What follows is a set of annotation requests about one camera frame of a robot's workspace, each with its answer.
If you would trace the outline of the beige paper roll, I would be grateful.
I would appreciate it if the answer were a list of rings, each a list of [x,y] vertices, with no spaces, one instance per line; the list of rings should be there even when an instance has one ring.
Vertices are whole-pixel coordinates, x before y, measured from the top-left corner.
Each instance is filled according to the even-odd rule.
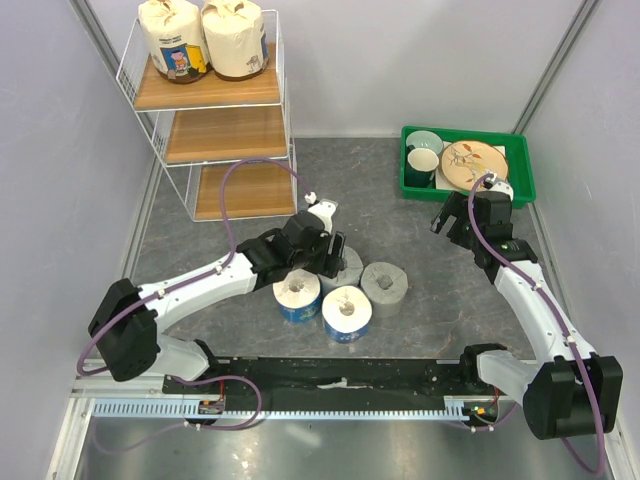
[[[262,9],[252,1],[206,1],[201,21],[214,72],[239,81],[262,73],[269,62]]]
[[[188,84],[211,69],[199,8],[190,1],[144,1],[138,21],[160,76]]]

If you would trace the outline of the grey paper roll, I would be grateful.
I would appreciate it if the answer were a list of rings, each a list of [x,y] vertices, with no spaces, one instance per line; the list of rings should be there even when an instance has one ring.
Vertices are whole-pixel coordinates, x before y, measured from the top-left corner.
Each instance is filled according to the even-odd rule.
[[[396,265],[373,262],[364,268],[360,287],[372,305],[373,317],[386,319],[400,312],[408,291],[408,277]]]
[[[323,275],[318,276],[323,297],[337,288],[344,286],[357,287],[359,285],[361,275],[364,271],[364,264],[353,248],[349,246],[344,247],[342,265],[343,268],[338,271],[334,278],[328,278]]]

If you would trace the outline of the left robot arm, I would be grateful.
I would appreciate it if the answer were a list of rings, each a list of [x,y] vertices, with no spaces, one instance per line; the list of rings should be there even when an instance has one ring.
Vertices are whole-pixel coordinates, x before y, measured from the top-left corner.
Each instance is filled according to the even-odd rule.
[[[179,377],[198,393],[219,382],[203,343],[166,336],[172,325],[227,298],[283,281],[297,270],[332,277],[345,236],[333,230],[336,203],[322,200],[271,229],[232,247],[228,256],[172,279],[142,286],[113,283],[91,320],[90,349],[117,382],[150,371]]]

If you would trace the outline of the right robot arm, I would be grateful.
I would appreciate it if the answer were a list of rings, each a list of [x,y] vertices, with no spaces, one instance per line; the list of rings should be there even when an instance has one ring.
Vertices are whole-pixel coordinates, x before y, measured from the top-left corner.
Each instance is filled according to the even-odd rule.
[[[473,198],[453,192],[431,223],[439,233],[448,219],[450,241],[471,251],[476,265],[506,299],[522,326],[535,363],[516,359],[499,344],[469,346],[458,381],[477,394],[490,385],[513,398],[540,440],[612,431],[623,380],[613,356],[600,356],[571,324],[545,282],[529,243],[513,235],[505,193]]]

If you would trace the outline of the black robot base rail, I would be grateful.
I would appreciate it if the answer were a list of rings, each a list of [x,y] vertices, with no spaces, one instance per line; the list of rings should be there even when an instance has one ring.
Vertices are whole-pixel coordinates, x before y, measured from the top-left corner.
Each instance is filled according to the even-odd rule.
[[[446,397],[494,401],[496,389],[456,360],[381,358],[220,358],[205,379],[252,381],[270,407],[437,407]]]

